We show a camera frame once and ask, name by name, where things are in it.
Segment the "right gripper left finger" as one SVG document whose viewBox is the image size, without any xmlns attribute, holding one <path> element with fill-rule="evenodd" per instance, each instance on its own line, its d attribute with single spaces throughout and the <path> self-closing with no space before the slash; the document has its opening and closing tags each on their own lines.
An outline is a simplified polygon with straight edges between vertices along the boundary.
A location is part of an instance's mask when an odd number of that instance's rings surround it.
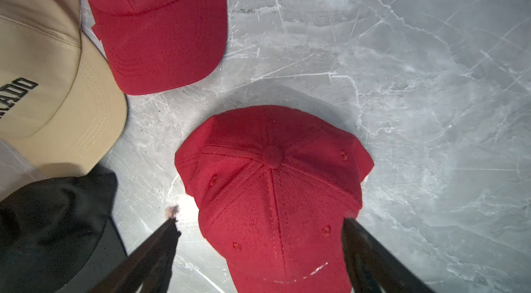
<svg viewBox="0 0 531 293">
<path fill-rule="evenodd" d="M 113 220 L 109 218 L 88 276 L 95 280 L 90 292 L 166 292 L 181 233 L 176 218 L 169 217 L 131 254 L 127 254 Z"/>
</svg>

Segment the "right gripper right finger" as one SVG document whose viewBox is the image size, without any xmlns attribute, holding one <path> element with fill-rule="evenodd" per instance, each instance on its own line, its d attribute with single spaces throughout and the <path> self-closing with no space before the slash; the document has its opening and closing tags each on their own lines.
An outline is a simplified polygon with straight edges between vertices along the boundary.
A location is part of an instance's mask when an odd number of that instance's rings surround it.
<svg viewBox="0 0 531 293">
<path fill-rule="evenodd" d="M 342 250 L 354 292 L 434 293 L 353 218 L 344 219 Z"/>
</svg>

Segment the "maroon cap front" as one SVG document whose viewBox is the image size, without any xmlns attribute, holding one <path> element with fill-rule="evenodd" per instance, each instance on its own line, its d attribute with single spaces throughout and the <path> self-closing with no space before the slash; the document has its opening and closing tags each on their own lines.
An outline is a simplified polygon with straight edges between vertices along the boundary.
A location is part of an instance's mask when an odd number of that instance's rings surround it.
<svg viewBox="0 0 531 293">
<path fill-rule="evenodd" d="M 350 292 L 342 224 L 374 162 L 309 113 L 251 106 L 210 117 L 175 155 L 199 228 L 238 292 Z"/>
</svg>

